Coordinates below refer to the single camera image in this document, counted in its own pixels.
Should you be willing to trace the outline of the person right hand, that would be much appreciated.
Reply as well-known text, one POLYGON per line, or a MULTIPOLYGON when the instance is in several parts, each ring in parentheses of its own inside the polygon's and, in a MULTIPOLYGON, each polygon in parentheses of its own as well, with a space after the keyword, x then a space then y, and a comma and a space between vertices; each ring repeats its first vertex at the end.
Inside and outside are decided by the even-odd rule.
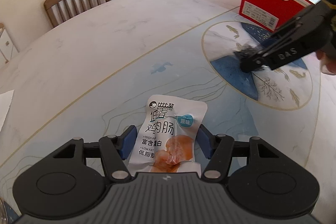
POLYGON ((320 61, 321 72, 326 75, 336 75, 336 61, 330 58, 321 50, 315 52, 317 59, 320 61))

